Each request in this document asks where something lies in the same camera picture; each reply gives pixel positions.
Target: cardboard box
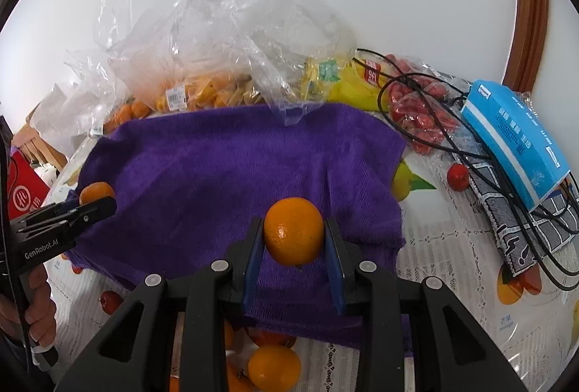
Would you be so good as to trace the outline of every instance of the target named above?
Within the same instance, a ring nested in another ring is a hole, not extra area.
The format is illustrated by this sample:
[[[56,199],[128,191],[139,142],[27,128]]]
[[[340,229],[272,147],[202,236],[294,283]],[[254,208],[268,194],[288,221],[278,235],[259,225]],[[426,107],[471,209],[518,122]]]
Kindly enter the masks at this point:
[[[46,184],[17,150],[8,167],[8,219],[35,211],[47,194]]]

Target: small red apple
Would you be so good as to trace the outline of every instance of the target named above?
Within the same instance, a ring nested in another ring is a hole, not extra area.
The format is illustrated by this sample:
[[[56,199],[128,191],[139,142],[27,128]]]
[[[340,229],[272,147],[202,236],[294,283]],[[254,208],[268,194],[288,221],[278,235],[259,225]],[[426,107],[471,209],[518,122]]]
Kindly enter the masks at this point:
[[[468,168],[461,163],[456,163],[448,169],[448,186],[455,191],[464,191],[468,188]]]
[[[101,294],[100,303],[105,314],[112,315],[123,302],[121,294],[115,291],[105,291]]]

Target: patterned cloth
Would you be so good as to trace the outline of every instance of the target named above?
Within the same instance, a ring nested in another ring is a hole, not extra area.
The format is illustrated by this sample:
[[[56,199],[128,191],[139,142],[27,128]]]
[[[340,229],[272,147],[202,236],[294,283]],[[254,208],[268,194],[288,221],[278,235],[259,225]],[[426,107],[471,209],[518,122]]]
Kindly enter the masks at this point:
[[[477,161],[473,166],[490,181],[494,181],[496,185],[499,185],[495,170],[489,162]],[[522,230],[506,198],[497,193],[478,176],[471,173],[470,179],[471,187],[489,216],[490,224],[493,227],[494,236],[497,240],[497,247],[507,262],[512,274],[516,276],[537,264],[537,260],[529,249],[529,245],[523,236]],[[571,188],[571,193],[575,199],[579,201],[576,191],[573,188]],[[567,226],[569,230],[574,231],[579,228],[579,217],[571,206],[566,206],[561,189],[553,191],[543,202],[542,206],[550,213],[560,216],[561,223]],[[517,211],[521,220],[524,221],[522,211],[519,209],[517,209]],[[533,214],[530,214],[530,216],[533,221],[533,226],[551,253],[564,247],[571,242],[574,237],[574,235],[553,221],[534,216]],[[533,246],[541,256],[541,259],[545,258],[546,252],[537,241],[535,234],[531,230],[531,226],[526,223],[524,224],[524,228],[531,238]]]

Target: blue tissue box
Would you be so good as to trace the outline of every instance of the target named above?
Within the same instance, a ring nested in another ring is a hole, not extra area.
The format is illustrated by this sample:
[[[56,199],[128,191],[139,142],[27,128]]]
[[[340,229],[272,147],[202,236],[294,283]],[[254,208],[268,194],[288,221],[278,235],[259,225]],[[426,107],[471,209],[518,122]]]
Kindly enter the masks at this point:
[[[527,210],[541,204],[569,173],[561,149],[508,87],[476,81],[462,116],[493,151]]]

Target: person's hand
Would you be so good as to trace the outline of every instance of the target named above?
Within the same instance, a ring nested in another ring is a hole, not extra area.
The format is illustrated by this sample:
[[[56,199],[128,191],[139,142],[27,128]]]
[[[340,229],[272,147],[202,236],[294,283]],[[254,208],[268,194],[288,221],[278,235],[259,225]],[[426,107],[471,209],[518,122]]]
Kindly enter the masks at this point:
[[[50,284],[47,282],[48,274],[44,265],[38,265],[30,271],[28,283],[34,290],[31,304],[24,313],[24,318],[30,329],[28,334],[42,346],[48,346],[56,336],[56,304],[50,298]],[[18,312],[15,305],[7,297],[0,294],[0,328],[5,334],[19,340],[21,330]]]

